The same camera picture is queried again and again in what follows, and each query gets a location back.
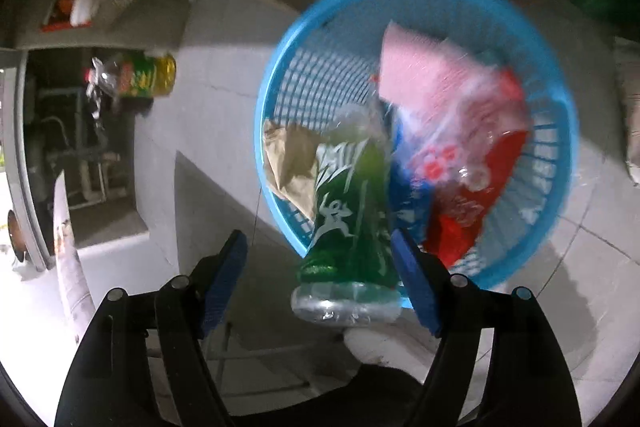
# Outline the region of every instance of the red object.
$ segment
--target red object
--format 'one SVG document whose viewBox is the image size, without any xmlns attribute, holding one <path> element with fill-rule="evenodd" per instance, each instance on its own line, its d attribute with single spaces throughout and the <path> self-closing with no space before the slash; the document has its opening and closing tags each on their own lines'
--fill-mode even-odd
<svg viewBox="0 0 640 427">
<path fill-rule="evenodd" d="M 522 88 L 511 71 L 502 74 L 500 87 L 502 94 L 519 103 L 519 110 L 527 114 Z M 501 107 L 496 107 L 491 99 L 481 100 L 470 107 L 466 115 L 470 126 L 473 126 L 470 137 L 490 128 L 492 122 L 497 121 L 500 110 Z M 427 240 L 423 247 L 435 254 L 446 267 L 455 264 L 476 242 L 482 231 L 482 220 L 500 197 L 526 139 L 527 132 L 524 130 L 508 132 L 498 139 L 484 157 L 484 169 L 490 175 L 485 188 L 470 190 L 468 186 L 456 182 L 454 187 L 445 185 L 436 189 Z"/>
</svg>

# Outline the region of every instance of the bottle bottom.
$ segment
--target bottle bottom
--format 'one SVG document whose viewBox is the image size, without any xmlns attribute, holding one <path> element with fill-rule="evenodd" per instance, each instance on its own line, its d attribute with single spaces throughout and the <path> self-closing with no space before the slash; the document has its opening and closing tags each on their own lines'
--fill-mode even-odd
<svg viewBox="0 0 640 427">
<path fill-rule="evenodd" d="M 297 317 L 316 324 L 352 327 L 391 323 L 402 311 L 395 289 L 361 282 L 302 283 L 291 295 Z"/>
</svg>

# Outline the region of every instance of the tile floor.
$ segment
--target tile floor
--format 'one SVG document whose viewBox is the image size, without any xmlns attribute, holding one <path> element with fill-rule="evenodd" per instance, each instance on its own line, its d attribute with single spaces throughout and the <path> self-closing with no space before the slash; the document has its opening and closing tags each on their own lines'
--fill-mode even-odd
<svg viewBox="0 0 640 427">
<path fill-rule="evenodd" d="M 587 424 L 640 349 L 640 188 L 622 161 L 610 41 L 565 0 L 524 9 L 555 49 L 574 91 L 580 159 L 555 230 L 500 289 L 526 285 L 538 296 Z M 252 144 L 264 67 L 292 20 L 255 0 L 196 1 L 176 50 L 174 92 L 136 120 L 138 210 L 166 261 L 188 272 L 201 256 L 218 251 L 233 228 L 253 245 L 256 261 L 230 311 L 246 347 L 281 343 L 276 327 L 289 341 L 317 335 L 288 309 L 294 282 L 283 274 L 296 256 L 261 197 Z M 276 320 L 276 327 L 259 339 L 251 333 L 254 319 Z M 481 396 L 490 346 L 487 335 L 467 410 Z"/>
</svg>

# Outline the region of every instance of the green plastic bottle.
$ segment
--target green plastic bottle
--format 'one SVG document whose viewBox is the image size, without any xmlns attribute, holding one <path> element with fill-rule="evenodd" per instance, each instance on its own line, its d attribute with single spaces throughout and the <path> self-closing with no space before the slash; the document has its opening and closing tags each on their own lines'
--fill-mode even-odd
<svg viewBox="0 0 640 427">
<path fill-rule="evenodd" d="M 368 325 L 393 322 L 401 311 L 386 219 L 385 145 L 382 125 L 366 107 L 352 106 L 324 133 L 314 235 L 291 296 L 302 319 Z"/>
</svg>

